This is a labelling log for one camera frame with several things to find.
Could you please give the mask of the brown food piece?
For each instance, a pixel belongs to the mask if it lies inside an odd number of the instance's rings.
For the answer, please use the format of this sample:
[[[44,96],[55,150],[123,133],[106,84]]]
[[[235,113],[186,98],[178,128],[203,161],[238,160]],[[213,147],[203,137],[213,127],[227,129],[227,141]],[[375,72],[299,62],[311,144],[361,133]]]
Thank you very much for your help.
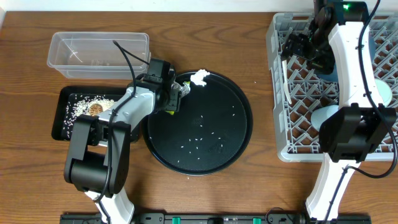
[[[89,108],[88,108],[88,114],[90,116],[96,116],[99,113],[103,112],[103,107],[100,104],[92,104]]]

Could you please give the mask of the white plastic knife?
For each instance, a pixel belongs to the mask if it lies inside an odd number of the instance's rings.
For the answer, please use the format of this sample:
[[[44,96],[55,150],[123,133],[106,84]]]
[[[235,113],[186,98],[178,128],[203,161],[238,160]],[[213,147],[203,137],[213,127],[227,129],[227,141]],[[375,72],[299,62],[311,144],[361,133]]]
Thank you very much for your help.
[[[289,84],[288,84],[289,79],[287,78],[287,61],[286,60],[282,61],[282,74],[283,74],[283,79],[284,79],[283,88],[284,88],[285,97],[287,99],[287,102],[289,104],[291,104],[292,100],[291,100],[291,96],[290,96],[290,92],[289,92]]]

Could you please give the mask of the light blue cup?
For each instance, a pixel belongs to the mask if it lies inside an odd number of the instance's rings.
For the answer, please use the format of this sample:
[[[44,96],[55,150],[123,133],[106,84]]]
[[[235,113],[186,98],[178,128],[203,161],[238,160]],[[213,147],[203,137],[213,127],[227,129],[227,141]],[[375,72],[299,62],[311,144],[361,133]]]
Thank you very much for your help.
[[[312,126],[319,131],[322,123],[339,110],[338,105],[331,105],[315,110],[311,115]]]

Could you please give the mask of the mint green bowl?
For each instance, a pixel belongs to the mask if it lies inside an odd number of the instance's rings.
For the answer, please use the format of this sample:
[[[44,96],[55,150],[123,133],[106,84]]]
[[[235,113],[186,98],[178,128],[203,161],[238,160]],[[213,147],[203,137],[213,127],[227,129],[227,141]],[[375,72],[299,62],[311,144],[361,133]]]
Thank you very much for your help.
[[[383,100],[383,105],[388,106],[390,102],[392,101],[392,90],[389,87],[389,85],[379,79],[375,80],[377,89],[379,91],[380,96],[382,97]]]

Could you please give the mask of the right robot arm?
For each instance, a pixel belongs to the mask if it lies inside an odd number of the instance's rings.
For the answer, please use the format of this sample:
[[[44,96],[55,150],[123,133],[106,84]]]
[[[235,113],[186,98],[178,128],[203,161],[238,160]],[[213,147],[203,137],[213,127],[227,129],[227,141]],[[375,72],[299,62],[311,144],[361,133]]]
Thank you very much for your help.
[[[323,160],[299,223],[338,223],[338,207],[360,164],[386,136],[397,119],[377,89],[369,51],[369,23],[374,11],[363,1],[315,1],[308,34],[290,34],[281,61],[296,56],[316,71],[336,73],[338,111],[322,122],[319,144]]]

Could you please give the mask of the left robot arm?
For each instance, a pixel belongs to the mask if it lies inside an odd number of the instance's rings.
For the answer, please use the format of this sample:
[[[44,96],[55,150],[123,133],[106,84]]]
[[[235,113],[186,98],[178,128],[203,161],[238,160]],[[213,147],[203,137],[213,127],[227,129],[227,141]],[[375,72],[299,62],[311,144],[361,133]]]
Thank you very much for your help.
[[[132,130],[153,111],[177,112],[187,84],[139,82],[109,109],[75,120],[64,179],[96,204],[100,223],[130,223],[134,204],[124,189]]]

